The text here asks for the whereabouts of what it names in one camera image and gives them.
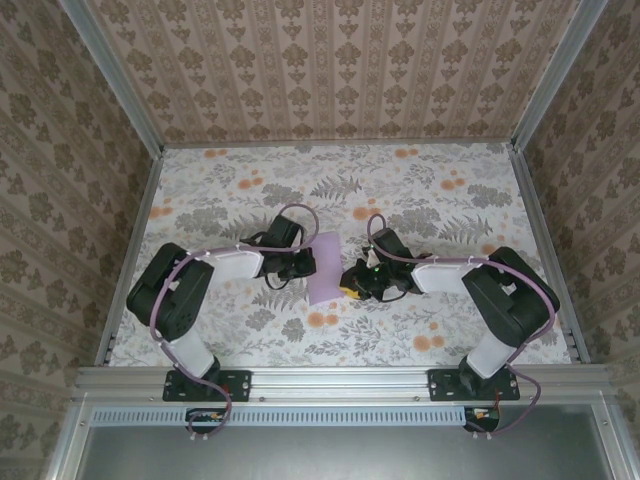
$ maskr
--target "metal grille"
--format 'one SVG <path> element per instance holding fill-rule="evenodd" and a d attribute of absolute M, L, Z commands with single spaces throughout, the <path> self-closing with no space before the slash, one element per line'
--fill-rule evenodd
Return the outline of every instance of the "metal grille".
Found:
<path fill-rule="evenodd" d="M 92 427 L 185 426 L 187 407 L 100 407 Z M 463 407 L 235 407 L 229 426 L 350 427 L 464 425 Z M 194 426 L 209 425 L 194 422 Z"/>

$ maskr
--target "metal extrusion bar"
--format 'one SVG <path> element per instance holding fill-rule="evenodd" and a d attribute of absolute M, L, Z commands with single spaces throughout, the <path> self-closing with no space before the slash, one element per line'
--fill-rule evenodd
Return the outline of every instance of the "metal extrusion bar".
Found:
<path fill-rule="evenodd" d="M 189 150 L 192 148 L 241 148 L 241 147 L 320 147 L 325 145 L 429 145 L 429 144 L 472 144 L 472 143 L 507 143 L 508 137 L 486 137 L 478 141 L 474 137 L 458 138 L 364 138 L 337 140 L 272 140 L 260 142 L 204 142 L 204 143 L 167 143 L 168 150 Z"/>
<path fill-rule="evenodd" d="M 120 65 L 108 42 L 91 15 L 86 1 L 61 0 L 71 22 L 78 30 L 82 41 L 91 52 L 93 60 L 115 93 L 118 102 L 129 117 L 133 128 L 154 160 L 160 156 L 162 134 L 147 115 L 144 102 L 140 101 L 127 79 L 126 69 Z"/>
<path fill-rule="evenodd" d="M 592 406 L 602 446 L 613 478 L 638 479 L 640 466 L 619 405 L 607 404 L 604 399 Z"/>
<path fill-rule="evenodd" d="M 578 317 L 576 316 L 567 284 L 564 281 L 564 276 L 560 269 L 560 262 L 553 248 L 551 235 L 549 234 L 549 229 L 547 228 L 547 223 L 544 219 L 544 214 L 542 213 L 542 208 L 540 207 L 540 202 L 538 201 L 524 154 L 522 152 L 516 152 L 511 148 L 509 150 L 509 156 L 518 187 L 520 188 L 520 195 L 522 195 L 522 202 L 529 217 L 531 231 L 533 232 L 533 237 L 536 241 L 538 252 L 540 253 L 542 267 L 544 268 L 549 286 L 556 292 L 558 298 L 560 298 L 562 307 L 560 308 L 560 312 L 558 312 L 558 318 L 571 330 L 580 361 L 589 363 L 591 358 L 587 351 L 587 344 L 582 336 Z"/>
<path fill-rule="evenodd" d="M 118 277 L 118 283 L 116 284 L 116 289 L 113 294 L 113 301 L 111 302 L 107 321 L 102 332 L 102 338 L 100 339 L 100 346 L 96 353 L 95 365 L 103 365 L 105 363 L 111 342 L 115 340 L 115 333 L 120 326 L 127 293 L 131 287 L 131 280 L 133 278 L 133 273 L 135 272 L 136 261 L 138 259 L 138 254 L 140 253 L 144 230 L 146 228 L 147 221 L 149 220 L 151 205 L 153 204 L 156 187 L 160 180 L 160 172 L 162 171 L 163 162 L 163 158 L 160 157 L 151 166 L 151 171 L 147 178 L 147 185 L 144 189 L 144 195 L 142 196 L 140 208 L 136 217 L 136 223 L 133 225 L 133 231 L 131 232 L 131 238 L 129 239 L 127 253 L 124 257 L 124 262 L 122 263 L 122 270 Z"/>
<path fill-rule="evenodd" d="M 89 436 L 92 412 L 93 406 L 84 403 L 69 408 L 45 480 L 75 480 Z"/>
<path fill-rule="evenodd" d="M 429 398 L 426 371 L 429 367 L 381 368 L 251 368 L 249 404 L 265 406 L 409 406 L 416 404 L 470 405 L 470 402 L 437 402 Z M 542 404 L 593 404 L 604 398 L 614 401 L 614 391 L 603 365 L 522 365 L 523 373 L 543 388 Z M 84 368 L 80 370 L 73 402 L 92 405 L 141 406 L 163 404 L 167 369 Z M 528 404 L 533 386 L 520 383 Z M 211 406 L 194 402 L 172 405 Z"/>
<path fill-rule="evenodd" d="M 607 0 L 584 0 L 578 5 L 549 66 L 513 132 L 512 138 L 515 140 L 516 148 L 524 149 L 527 146 L 606 5 Z"/>

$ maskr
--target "floral tablecloth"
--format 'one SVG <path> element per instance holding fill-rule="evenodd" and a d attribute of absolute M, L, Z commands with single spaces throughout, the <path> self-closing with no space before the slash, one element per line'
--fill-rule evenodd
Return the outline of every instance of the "floral tablecloth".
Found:
<path fill-rule="evenodd" d="M 313 207 L 321 231 L 339 233 L 345 268 L 366 244 L 368 217 L 381 212 L 414 254 L 508 245 L 542 273 L 505 145 L 351 145 L 165 152 L 134 281 L 164 243 L 233 245 L 291 202 Z M 292 216 L 312 226 L 306 212 Z M 457 364 L 487 327 L 467 295 L 309 306 L 304 280 L 271 291 L 250 279 L 210 288 L 195 328 L 226 366 L 401 366 Z M 569 363 L 559 326 L 518 362 Z M 169 362 L 125 311 L 110 365 Z"/>

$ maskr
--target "lavender towel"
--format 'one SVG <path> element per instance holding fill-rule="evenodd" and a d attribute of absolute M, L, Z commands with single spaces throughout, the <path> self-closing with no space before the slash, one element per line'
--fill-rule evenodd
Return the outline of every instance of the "lavender towel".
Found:
<path fill-rule="evenodd" d="M 342 260 L 338 232 L 319 234 L 311 244 L 316 259 L 316 273 L 307 278 L 309 305 L 327 302 L 344 296 L 340 290 Z"/>

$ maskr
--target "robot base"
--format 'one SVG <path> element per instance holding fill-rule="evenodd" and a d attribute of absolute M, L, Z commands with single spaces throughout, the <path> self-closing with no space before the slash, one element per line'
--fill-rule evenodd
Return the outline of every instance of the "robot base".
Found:
<path fill-rule="evenodd" d="M 460 378 L 460 369 L 434 368 L 427 371 L 429 395 L 432 402 L 458 402 L 487 400 L 520 400 L 520 389 L 516 376 L 506 368 L 496 372 L 485 388 L 472 395 Z"/>
<path fill-rule="evenodd" d="M 234 402 L 248 402 L 251 393 L 250 370 L 220 370 L 217 383 Z M 218 392 L 185 377 L 178 370 L 167 373 L 162 400 L 165 402 L 224 402 Z"/>

